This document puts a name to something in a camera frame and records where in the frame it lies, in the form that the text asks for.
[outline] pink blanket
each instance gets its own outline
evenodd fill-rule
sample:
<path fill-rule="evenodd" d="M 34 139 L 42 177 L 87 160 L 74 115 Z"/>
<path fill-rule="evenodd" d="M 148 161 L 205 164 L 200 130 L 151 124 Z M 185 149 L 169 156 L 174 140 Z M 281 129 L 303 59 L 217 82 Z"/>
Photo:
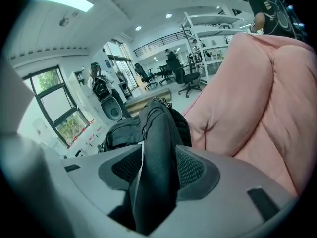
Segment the pink blanket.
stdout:
<path fill-rule="evenodd" d="M 316 62 L 313 49 L 294 39 L 234 35 L 184 113 L 193 147 L 244 160 L 301 193 L 317 152 Z"/>

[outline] desk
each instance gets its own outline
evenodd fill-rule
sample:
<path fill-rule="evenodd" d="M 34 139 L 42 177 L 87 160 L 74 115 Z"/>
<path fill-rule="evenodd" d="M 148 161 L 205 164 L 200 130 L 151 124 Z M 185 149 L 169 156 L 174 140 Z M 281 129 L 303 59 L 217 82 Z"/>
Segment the desk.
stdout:
<path fill-rule="evenodd" d="M 120 82 L 119 83 L 119 86 L 120 86 L 120 88 L 121 88 L 121 90 L 122 90 L 122 92 L 123 92 L 123 94 L 124 94 L 124 96 L 125 97 L 128 97 L 128 96 L 132 96 L 132 93 L 131 93 L 131 91 L 130 91 L 130 88 L 128 87 L 128 84 L 127 84 L 127 82 Z"/>
<path fill-rule="evenodd" d="M 152 72 L 151 72 L 151 70 L 153 70 L 153 68 L 152 68 L 152 69 L 148 69 L 148 71 L 150 72 L 150 75 L 152 75 Z"/>

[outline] railing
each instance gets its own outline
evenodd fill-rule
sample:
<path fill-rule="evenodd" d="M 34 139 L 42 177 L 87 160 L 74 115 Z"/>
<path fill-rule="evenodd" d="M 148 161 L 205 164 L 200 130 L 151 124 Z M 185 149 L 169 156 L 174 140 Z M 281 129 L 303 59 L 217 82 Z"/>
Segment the railing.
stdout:
<path fill-rule="evenodd" d="M 224 36 L 224 40 L 226 41 L 226 44 L 230 44 L 231 39 L 229 39 L 228 37 Z"/>
<path fill-rule="evenodd" d="M 166 36 L 159 38 L 155 41 L 147 43 L 147 44 L 143 45 L 142 47 L 139 47 L 138 49 L 134 50 L 133 52 L 135 53 L 135 55 L 137 57 L 139 57 L 139 56 L 145 54 L 146 52 L 149 52 L 149 51 L 156 49 L 160 46 L 163 46 L 163 45 L 166 45 L 168 43 L 175 42 L 178 40 L 182 40 L 185 38 L 186 38 L 186 35 L 184 32 L 178 32 L 178 33 L 166 35 Z"/>

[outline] black office chair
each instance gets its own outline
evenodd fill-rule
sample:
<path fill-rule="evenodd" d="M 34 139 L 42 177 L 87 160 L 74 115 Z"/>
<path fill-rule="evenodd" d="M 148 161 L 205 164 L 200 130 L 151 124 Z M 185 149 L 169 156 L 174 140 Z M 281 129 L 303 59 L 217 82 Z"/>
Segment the black office chair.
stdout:
<path fill-rule="evenodd" d="M 191 85 L 195 79 L 199 78 L 200 73 L 195 72 L 195 73 L 185 75 L 184 68 L 189 66 L 190 64 L 187 66 L 181 66 L 178 59 L 166 60 L 166 63 L 168 65 L 168 67 L 174 72 L 177 84 L 183 84 L 183 83 L 186 84 L 185 88 L 178 91 L 179 95 L 181 92 L 186 91 L 186 98 L 188 98 L 188 92 L 190 90 L 201 91 L 201 88 L 199 85 Z"/>
<path fill-rule="evenodd" d="M 172 81 L 172 79 L 174 78 L 172 76 L 173 71 L 168 67 L 168 65 L 160 66 L 158 68 L 160 69 L 160 72 L 157 73 L 157 75 L 159 74 L 164 78 L 163 80 L 159 82 L 161 86 L 164 81 L 169 81 L 169 80 Z"/>
<path fill-rule="evenodd" d="M 151 82 L 150 82 L 150 80 L 153 79 L 153 77 L 152 77 L 152 76 L 149 76 L 149 77 L 148 77 L 147 74 L 145 73 L 145 71 L 143 70 L 143 67 L 140 66 L 140 64 L 136 63 L 134 66 L 135 66 L 135 71 L 136 71 L 136 73 L 138 73 L 139 76 L 141 77 L 141 81 L 142 81 L 142 82 L 146 82 L 146 83 L 148 84 L 147 86 L 144 87 L 144 89 L 145 89 L 145 88 L 148 88 L 148 89 L 149 89 L 149 87 L 150 87 L 151 85 L 155 85 L 155 86 L 158 85 L 156 82 L 154 82 L 154 83 L 151 83 Z"/>

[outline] person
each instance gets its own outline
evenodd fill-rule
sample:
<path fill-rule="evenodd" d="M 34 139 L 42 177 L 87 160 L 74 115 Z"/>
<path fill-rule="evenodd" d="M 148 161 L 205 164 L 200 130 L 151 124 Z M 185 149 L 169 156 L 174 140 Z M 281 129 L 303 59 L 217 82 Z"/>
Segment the person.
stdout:
<path fill-rule="evenodd" d="M 255 16 L 254 25 L 251 25 L 250 31 L 252 33 L 257 33 L 260 29 L 263 28 L 263 33 L 268 35 L 279 35 L 285 37 L 293 38 L 294 35 L 286 30 L 289 28 L 287 23 L 287 15 L 284 15 L 285 27 L 283 28 L 280 24 L 280 19 L 275 15 L 276 4 L 270 0 L 243 0 L 248 1 L 249 5 Z"/>
<path fill-rule="evenodd" d="M 174 52 L 169 49 L 165 50 L 165 54 L 167 55 L 168 60 L 177 59 L 177 56 L 174 54 Z"/>
<path fill-rule="evenodd" d="M 129 111 L 127 110 L 126 106 L 124 105 L 124 103 L 120 97 L 120 94 L 118 93 L 117 90 L 115 90 L 115 88 L 112 85 L 112 83 L 114 82 L 114 78 L 111 77 L 111 75 L 108 72 L 101 70 L 100 65 L 97 62 L 93 62 L 90 65 L 90 77 L 89 77 L 88 82 L 87 82 L 87 86 L 90 89 L 93 88 L 95 77 L 103 77 L 109 82 L 109 84 L 111 85 L 111 89 L 112 89 L 112 97 L 114 97 L 117 100 L 119 106 L 121 107 L 122 115 L 125 118 L 130 118 L 131 115 L 130 115 Z"/>
<path fill-rule="evenodd" d="M 205 48 L 206 45 L 203 43 L 203 41 L 202 41 L 201 39 L 199 39 L 199 41 L 202 43 L 203 48 Z M 196 46 L 196 45 L 197 45 L 197 40 L 194 39 L 194 40 L 193 40 L 193 43 L 195 44 L 195 48 L 196 48 L 195 50 L 197 50 L 197 49 L 198 49 L 197 46 Z M 211 55 L 209 54 L 209 52 L 208 52 L 207 50 L 204 51 L 204 54 L 205 54 L 207 57 L 209 57 L 209 58 L 211 57 Z M 203 60 L 202 54 L 201 54 L 200 52 L 199 52 L 199 56 L 200 56 L 200 59 Z"/>

